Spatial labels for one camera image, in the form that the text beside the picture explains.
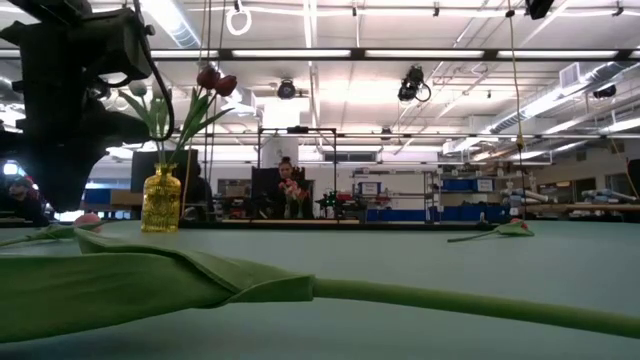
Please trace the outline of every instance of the person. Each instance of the person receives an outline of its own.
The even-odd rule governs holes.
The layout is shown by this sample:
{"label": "person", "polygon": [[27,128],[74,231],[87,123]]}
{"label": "person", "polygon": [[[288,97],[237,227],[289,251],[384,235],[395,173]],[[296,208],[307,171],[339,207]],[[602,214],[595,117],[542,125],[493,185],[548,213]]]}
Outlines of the person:
{"label": "person", "polygon": [[8,210],[10,217],[31,221],[37,226],[46,226],[49,221],[43,214],[42,203],[34,194],[37,193],[33,189],[33,183],[25,177],[18,177],[11,182],[2,207]]}
{"label": "person", "polygon": [[[189,190],[187,191],[187,208],[194,207],[198,220],[207,219],[207,211],[213,211],[213,198],[211,185],[202,178],[202,168],[196,164],[194,173],[196,176],[189,178]],[[193,206],[195,204],[206,204],[205,206]]]}
{"label": "person", "polygon": [[[287,180],[295,181],[298,183],[298,187],[304,191],[309,191],[310,186],[308,181],[301,178],[300,168],[294,167],[291,163],[291,158],[288,156],[283,157],[280,164],[278,164],[278,172],[280,174],[280,181],[278,182],[278,189],[272,196],[272,201],[274,202],[272,217],[284,219],[287,209],[287,196],[285,194],[284,184],[286,184]],[[295,214],[298,213],[298,202],[294,201],[289,205],[289,213],[292,217],[295,217]],[[304,199],[302,207],[304,218],[313,219],[313,203],[310,196]]]}

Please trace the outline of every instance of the stage light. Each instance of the stage light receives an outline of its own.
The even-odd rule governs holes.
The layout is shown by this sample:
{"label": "stage light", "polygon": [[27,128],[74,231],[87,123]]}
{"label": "stage light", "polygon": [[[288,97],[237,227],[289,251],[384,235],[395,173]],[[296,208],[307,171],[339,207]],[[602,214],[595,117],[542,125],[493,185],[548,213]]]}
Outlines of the stage light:
{"label": "stage light", "polygon": [[278,87],[278,97],[282,100],[290,100],[296,97],[296,87],[293,86],[293,80],[282,80]]}
{"label": "stage light", "polygon": [[[427,91],[428,95],[420,99],[423,89]],[[424,72],[420,65],[411,66],[405,78],[402,79],[400,90],[398,90],[398,100],[408,102],[414,99],[419,102],[427,102],[431,99],[431,88],[424,82]]]}
{"label": "stage light", "polygon": [[526,4],[531,19],[538,20],[547,16],[553,0],[527,0]]}

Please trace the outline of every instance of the red tulip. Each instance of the red tulip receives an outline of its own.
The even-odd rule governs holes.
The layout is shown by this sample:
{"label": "red tulip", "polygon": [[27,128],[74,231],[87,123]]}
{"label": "red tulip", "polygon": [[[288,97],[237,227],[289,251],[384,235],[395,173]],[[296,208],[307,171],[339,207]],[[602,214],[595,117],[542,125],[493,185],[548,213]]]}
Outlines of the red tulip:
{"label": "red tulip", "polygon": [[220,79],[215,85],[216,92],[222,97],[231,95],[233,90],[238,86],[238,80],[233,75],[227,75]]}
{"label": "red tulip", "polygon": [[198,85],[207,90],[214,89],[219,81],[220,73],[211,65],[205,66],[196,79]]}

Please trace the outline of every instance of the pink tulip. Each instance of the pink tulip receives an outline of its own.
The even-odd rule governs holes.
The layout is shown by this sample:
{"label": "pink tulip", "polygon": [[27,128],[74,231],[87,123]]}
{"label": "pink tulip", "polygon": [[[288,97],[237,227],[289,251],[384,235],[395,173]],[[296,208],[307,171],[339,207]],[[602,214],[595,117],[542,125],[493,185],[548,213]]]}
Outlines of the pink tulip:
{"label": "pink tulip", "polygon": [[[74,222],[73,226],[87,225],[87,224],[95,224],[100,222],[100,217],[96,214],[89,213],[80,215]],[[99,233],[102,231],[102,226],[98,226],[97,228],[91,230],[95,233]]]}

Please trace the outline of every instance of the window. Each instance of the window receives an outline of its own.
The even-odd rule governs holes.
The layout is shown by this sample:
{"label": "window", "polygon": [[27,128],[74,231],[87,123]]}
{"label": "window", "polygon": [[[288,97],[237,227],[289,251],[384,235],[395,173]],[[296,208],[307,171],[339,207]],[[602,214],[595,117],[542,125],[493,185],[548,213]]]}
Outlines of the window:
{"label": "window", "polygon": [[333,152],[324,153],[324,161],[333,162],[334,158],[338,162],[376,162],[378,153],[372,152],[338,152],[334,157]]}

